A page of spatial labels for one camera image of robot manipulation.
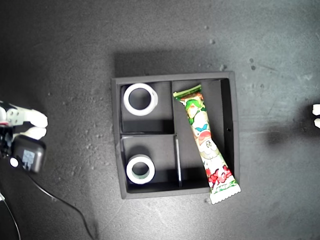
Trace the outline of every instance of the tape roll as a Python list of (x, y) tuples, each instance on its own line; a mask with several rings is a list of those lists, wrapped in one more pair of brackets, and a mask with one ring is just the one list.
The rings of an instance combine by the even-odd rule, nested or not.
[[(137, 175), (133, 171), (133, 167), (137, 163), (144, 163), (148, 166), (148, 171), (143, 175)], [(126, 166), (126, 175), (135, 184), (146, 184), (150, 182), (155, 176), (155, 165), (151, 161), (150, 157), (144, 154), (134, 155), (129, 159)]]
[[(145, 108), (145, 109), (136, 109), (133, 106), (131, 106), (130, 102), (129, 102), (129, 96), (132, 93), (132, 91), (136, 90), (136, 89), (144, 89), (146, 91), (148, 91), (148, 93), (150, 94), (150, 103), (149, 105)], [(123, 103), (125, 108), (133, 115), (136, 116), (145, 116), (148, 115), (149, 113), (151, 113), (155, 107), (158, 105), (158, 95), (156, 93), (156, 91), (150, 87), (149, 85), (145, 84), (145, 83), (135, 83), (131, 86), (129, 86), (126, 91), (124, 92), (124, 96), (123, 96)]]

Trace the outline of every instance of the black box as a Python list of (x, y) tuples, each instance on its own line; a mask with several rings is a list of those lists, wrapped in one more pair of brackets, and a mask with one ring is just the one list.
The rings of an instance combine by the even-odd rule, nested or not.
[[(135, 83), (150, 85), (158, 95), (158, 105), (146, 116), (132, 115), (124, 107), (124, 92)], [(112, 80), (113, 128), (123, 199), (210, 192), (187, 113), (184, 106), (173, 98), (174, 92), (198, 84), (202, 85), (212, 139), (239, 182), (239, 131), (234, 72), (115, 78)], [(149, 183), (134, 184), (127, 177), (128, 160), (136, 154), (145, 154), (154, 163), (155, 176)]]

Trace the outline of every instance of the colorful wrapper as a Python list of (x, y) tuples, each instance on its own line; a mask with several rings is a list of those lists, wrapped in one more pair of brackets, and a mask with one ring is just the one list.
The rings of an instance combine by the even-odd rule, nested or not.
[(175, 92), (173, 96), (184, 105), (187, 112), (193, 137), (208, 177), (211, 203), (216, 204), (241, 192), (240, 186), (211, 138), (201, 85)]

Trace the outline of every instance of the wire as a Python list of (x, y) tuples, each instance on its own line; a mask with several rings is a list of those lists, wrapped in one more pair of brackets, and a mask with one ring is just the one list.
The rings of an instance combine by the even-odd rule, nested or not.
[(75, 206), (72, 206), (70, 203), (66, 202), (65, 200), (62, 200), (61, 198), (57, 197), (57, 196), (54, 196), (53, 194), (47, 192), (43, 187), (41, 187), (29, 174), (28, 172), (25, 172), (26, 175), (30, 178), (30, 180), (33, 182), (33, 184), (40, 190), (42, 191), (43, 193), (45, 193), (46, 195), (48, 195), (49, 197), (53, 198), (54, 200), (58, 200), (60, 202), (62, 202), (63, 204), (67, 205), (69, 208), (72, 208), (73, 210), (75, 210), (80, 216), (81, 216), (81, 219), (83, 221), (83, 224), (85, 226), (85, 230), (86, 232), (88, 233), (89, 237), (92, 239), (92, 240), (95, 240), (94, 236), (91, 234), (90, 230), (89, 230), (89, 227), (88, 227), (88, 223), (86, 221), (86, 218), (85, 216), (83, 215), (83, 213), (78, 209), (76, 208)]
[(8, 206), (6, 200), (3, 199), (3, 202), (4, 202), (5, 206), (6, 206), (6, 208), (8, 209), (8, 211), (9, 211), (9, 213), (11, 215), (11, 218), (12, 218), (12, 220), (14, 222), (14, 225), (15, 225), (15, 228), (16, 228), (16, 232), (18, 233), (19, 240), (21, 240), (21, 235), (20, 235), (20, 231), (19, 231), (19, 227), (18, 227), (18, 224), (16, 222), (16, 219), (15, 219), (14, 215), (12, 214), (12, 212), (10, 210), (10, 207)]

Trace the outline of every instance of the dark floor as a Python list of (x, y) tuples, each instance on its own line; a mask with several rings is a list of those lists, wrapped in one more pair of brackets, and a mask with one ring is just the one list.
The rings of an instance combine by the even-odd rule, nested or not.
[[(101, 240), (317, 240), (319, 13), (316, 0), (1, 1), (0, 99), (48, 115), (36, 179)], [(208, 194), (122, 200), (110, 79), (222, 65), (236, 74), (242, 192), (217, 205)], [(23, 240), (88, 239), (76, 213), (0, 166)], [(15, 239), (12, 224), (0, 239)]]

